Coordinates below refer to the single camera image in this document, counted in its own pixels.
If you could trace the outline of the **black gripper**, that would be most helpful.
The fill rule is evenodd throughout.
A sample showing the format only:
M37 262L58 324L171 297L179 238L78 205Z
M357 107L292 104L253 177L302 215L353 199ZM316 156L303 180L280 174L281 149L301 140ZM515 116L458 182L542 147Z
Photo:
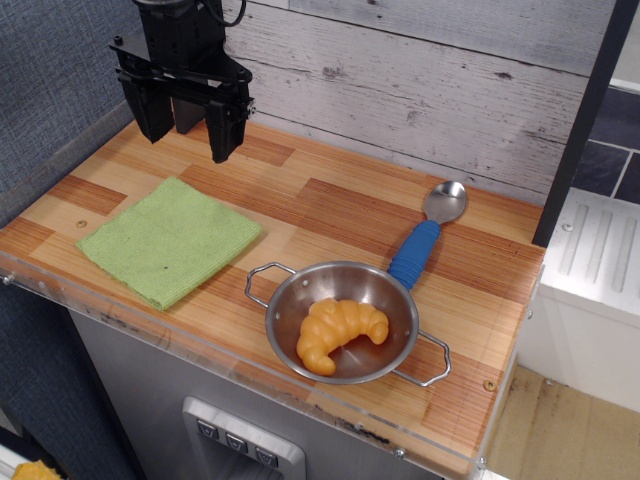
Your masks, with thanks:
M224 17L220 1L136 1L143 33L116 37L118 80L141 133L155 143L173 127L171 98L205 106L212 159L225 162L244 142L254 111L251 72L225 51L226 30L246 13L242 1L235 19Z

